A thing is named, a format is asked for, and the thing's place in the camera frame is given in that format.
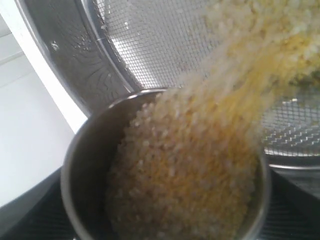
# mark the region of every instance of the stainless steel bowl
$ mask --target stainless steel bowl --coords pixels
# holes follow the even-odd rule
[[[124,128],[144,103],[152,102],[157,93],[165,90],[143,90],[116,100],[93,115],[74,137],[62,167],[61,191],[68,217],[81,239],[117,239],[104,210],[106,172],[124,137]],[[255,240],[266,219],[271,178],[263,154],[259,156],[255,186],[238,240]]]

